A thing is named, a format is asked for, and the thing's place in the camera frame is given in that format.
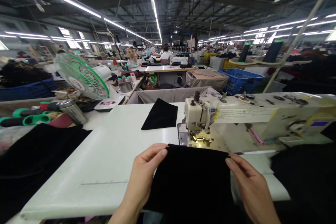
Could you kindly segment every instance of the industrial sewing machine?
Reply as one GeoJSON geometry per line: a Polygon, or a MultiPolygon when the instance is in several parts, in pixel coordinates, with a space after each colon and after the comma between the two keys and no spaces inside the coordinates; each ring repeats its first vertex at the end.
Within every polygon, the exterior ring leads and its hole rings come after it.
{"type": "Polygon", "coordinates": [[[326,143],[319,134],[336,121],[336,96],[306,93],[239,94],[220,98],[196,92],[178,125],[181,145],[222,151],[280,151],[285,145],[326,143]]]}

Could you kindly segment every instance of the yellow crate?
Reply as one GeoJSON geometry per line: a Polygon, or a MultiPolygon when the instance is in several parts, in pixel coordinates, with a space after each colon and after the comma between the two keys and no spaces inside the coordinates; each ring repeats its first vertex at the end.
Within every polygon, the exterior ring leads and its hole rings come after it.
{"type": "Polygon", "coordinates": [[[229,62],[228,59],[224,61],[223,69],[224,68],[238,68],[238,69],[241,69],[241,70],[245,70],[244,67],[241,67],[241,66],[239,66],[237,64],[233,64],[233,63],[229,62]]]}

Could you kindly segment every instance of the plastic bottle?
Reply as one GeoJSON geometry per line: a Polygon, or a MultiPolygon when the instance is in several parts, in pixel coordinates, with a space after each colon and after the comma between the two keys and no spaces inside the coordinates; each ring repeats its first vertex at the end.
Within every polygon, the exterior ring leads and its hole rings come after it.
{"type": "Polygon", "coordinates": [[[132,78],[133,83],[135,84],[135,81],[137,79],[135,76],[135,73],[131,73],[131,78],[132,78]]]}

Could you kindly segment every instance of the thermos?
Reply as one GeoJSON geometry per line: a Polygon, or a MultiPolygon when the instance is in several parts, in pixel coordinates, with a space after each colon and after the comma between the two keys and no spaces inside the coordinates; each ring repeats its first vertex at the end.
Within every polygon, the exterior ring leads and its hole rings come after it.
{"type": "Polygon", "coordinates": [[[57,103],[59,109],[67,113],[76,124],[86,124],[88,122],[88,119],[85,117],[83,112],[80,110],[80,108],[77,106],[74,100],[68,99],[61,101],[57,103]]]}

